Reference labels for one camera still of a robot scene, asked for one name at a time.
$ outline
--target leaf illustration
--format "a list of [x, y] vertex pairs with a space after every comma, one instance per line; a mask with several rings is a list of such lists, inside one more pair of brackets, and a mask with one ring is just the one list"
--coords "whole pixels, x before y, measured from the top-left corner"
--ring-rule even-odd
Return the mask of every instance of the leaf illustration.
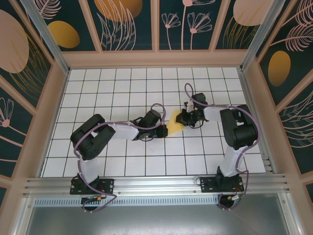
[[131, 47], [132, 50], [136, 41], [136, 28], [131, 12], [125, 9], [121, 2], [119, 2], [120, 11], [112, 0], [107, 0], [106, 3], [98, 0], [98, 3], [104, 15], [113, 19], [111, 21], [97, 14], [102, 25], [100, 42], [103, 49], [126, 50]]
[[313, 22], [313, 0], [301, 0], [295, 19], [302, 26]]
[[304, 51], [304, 48], [308, 47], [310, 43], [313, 42], [313, 24], [299, 24], [293, 27], [283, 41], [285, 41], [288, 50]]
[[61, 9], [60, 0], [34, 0], [42, 18], [51, 20]]
[[313, 92], [301, 102], [283, 109], [280, 117], [292, 147], [313, 145]]

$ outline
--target dark teal wallpaper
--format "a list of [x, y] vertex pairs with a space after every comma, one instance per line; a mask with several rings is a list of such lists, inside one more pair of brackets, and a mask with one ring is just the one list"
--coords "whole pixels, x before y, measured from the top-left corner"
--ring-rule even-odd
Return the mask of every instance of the dark teal wallpaper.
[[260, 62], [276, 105], [313, 68], [312, 23], [313, 2], [299, 0]]
[[0, 187], [0, 207], [1, 207], [1, 204], [3, 202], [4, 196], [5, 196], [5, 192], [6, 192], [6, 188]]
[[301, 174], [313, 170], [313, 82], [279, 113]]
[[12, 176], [32, 118], [0, 88], [0, 175]]
[[9, 1], [0, 2], [0, 75], [34, 107], [51, 64]]
[[312, 203], [313, 203], [313, 183], [306, 185], [306, 187], [307, 187], [309, 196], [310, 196], [310, 198], [311, 198], [311, 201], [312, 201]]
[[34, 3], [61, 51], [95, 50], [78, 0], [34, 0]]
[[282, 17], [282, 14], [284, 13], [284, 11], [286, 10], [286, 7], [288, 6], [288, 4], [290, 3], [290, 0], [286, 0], [285, 3], [284, 3], [284, 6], [283, 8], [281, 9], [278, 17], [276, 18], [274, 24], [272, 25], [270, 31], [268, 32], [267, 36], [265, 37], [265, 39], [263, 40], [260, 48], [258, 49], [258, 51], [256, 52], [256, 57], [259, 57], [259, 54], [261, 53], [263, 47], [265, 46], [265, 43], [267, 42], [268, 40], [268, 37], [272, 34], [273, 30], [275, 29], [278, 21], [280, 20], [280, 18]]
[[37, 28], [35, 27], [35, 25], [33, 24], [32, 20], [30, 19], [30, 17], [28, 16], [28, 14], [26, 13], [22, 3], [20, 0], [17, 1], [18, 4], [20, 5], [21, 9], [23, 10], [24, 14], [27, 16], [28, 21], [31, 23], [31, 25], [33, 26], [34, 30], [36, 31], [36, 33], [38, 34], [38, 36], [40, 37], [41, 41], [44, 43], [45, 48], [47, 48], [47, 50], [49, 51], [49, 54], [51, 55], [51, 57], [54, 59], [54, 56], [52, 55], [50, 49], [48, 48], [47, 44], [45, 43], [45, 41], [43, 40], [43, 38], [41, 37], [39, 31], [37, 30]]
[[103, 50], [152, 50], [150, 0], [88, 0]]
[[160, 0], [160, 50], [208, 49], [221, 0]]
[[272, 0], [231, 0], [216, 49], [248, 49]]

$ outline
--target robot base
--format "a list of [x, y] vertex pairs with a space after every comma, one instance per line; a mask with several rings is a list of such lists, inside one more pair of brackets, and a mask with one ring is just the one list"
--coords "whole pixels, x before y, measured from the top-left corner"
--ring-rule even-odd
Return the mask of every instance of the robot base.
[[236, 192], [236, 187], [244, 191], [244, 184], [239, 174], [232, 177], [224, 177], [218, 167], [214, 177], [200, 177], [201, 192]]
[[[90, 186], [96, 190], [113, 193], [114, 188], [114, 179], [100, 179], [99, 177], [90, 183]], [[94, 192], [85, 185], [83, 180], [77, 174], [77, 179], [71, 180], [71, 186], [69, 193], [71, 195], [97, 195], [98, 193]]]

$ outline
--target gray floor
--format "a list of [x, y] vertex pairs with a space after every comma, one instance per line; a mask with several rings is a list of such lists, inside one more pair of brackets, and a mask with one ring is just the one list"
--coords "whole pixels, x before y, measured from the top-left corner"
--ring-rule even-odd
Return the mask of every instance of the gray floor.
[[35, 208], [28, 235], [288, 235], [276, 195], [247, 195], [234, 211], [216, 205]]

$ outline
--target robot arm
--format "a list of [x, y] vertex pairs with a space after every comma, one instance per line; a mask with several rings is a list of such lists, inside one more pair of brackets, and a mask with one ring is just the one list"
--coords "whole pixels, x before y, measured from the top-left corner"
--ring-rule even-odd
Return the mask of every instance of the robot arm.
[[[192, 98], [207, 104], [203, 93], [195, 94]], [[249, 112], [246, 105], [239, 107]], [[246, 114], [236, 109], [206, 107], [191, 100], [185, 102], [185, 109], [177, 116], [176, 122], [193, 128], [198, 121], [219, 121], [222, 123], [227, 148], [225, 158], [217, 169], [216, 179], [219, 188], [223, 190], [238, 180], [237, 159], [243, 149], [253, 145], [257, 140], [257, 128]], [[243, 158], [238, 162], [238, 166], [241, 165], [242, 160]]]
[[[161, 115], [152, 109], [145, 117], [139, 117], [128, 122], [132, 125], [121, 125], [118, 123], [108, 124], [98, 128], [95, 133], [89, 134], [77, 149], [81, 155], [80, 161], [82, 162], [82, 174], [84, 175], [86, 182], [89, 184], [98, 178], [97, 156], [110, 140], [124, 139], [136, 141], [144, 138], [166, 137], [166, 125], [160, 125], [151, 130], [142, 130], [135, 127], [153, 127], [158, 121], [161, 121]], [[104, 122], [107, 121], [101, 115], [95, 114], [92, 116], [71, 135], [70, 140], [73, 145], [75, 146], [89, 130]]]

